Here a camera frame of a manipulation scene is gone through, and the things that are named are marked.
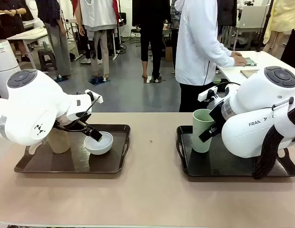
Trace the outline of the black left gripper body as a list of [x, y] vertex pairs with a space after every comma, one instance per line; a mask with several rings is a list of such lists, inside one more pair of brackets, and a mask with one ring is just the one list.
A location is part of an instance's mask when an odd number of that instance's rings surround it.
[[85, 134], [86, 136], [90, 136], [94, 132], [94, 127], [87, 124], [86, 122], [77, 121], [75, 123], [75, 131], [81, 132]]

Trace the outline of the person's right hand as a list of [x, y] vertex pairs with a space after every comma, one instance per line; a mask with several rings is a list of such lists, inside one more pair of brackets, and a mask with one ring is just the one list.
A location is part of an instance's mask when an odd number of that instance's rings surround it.
[[236, 67], [244, 67], [247, 65], [247, 61], [242, 56], [233, 56], [234, 59], [234, 66]]

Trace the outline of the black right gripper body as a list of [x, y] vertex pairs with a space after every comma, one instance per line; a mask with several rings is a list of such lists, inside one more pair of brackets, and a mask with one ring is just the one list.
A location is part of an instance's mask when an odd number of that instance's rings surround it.
[[222, 105], [224, 102], [220, 102], [216, 104], [213, 109], [210, 111], [209, 115], [215, 122], [215, 127], [219, 130], [222, 129], [223, 125], [225, 124], [225, 118], [222, 114]]

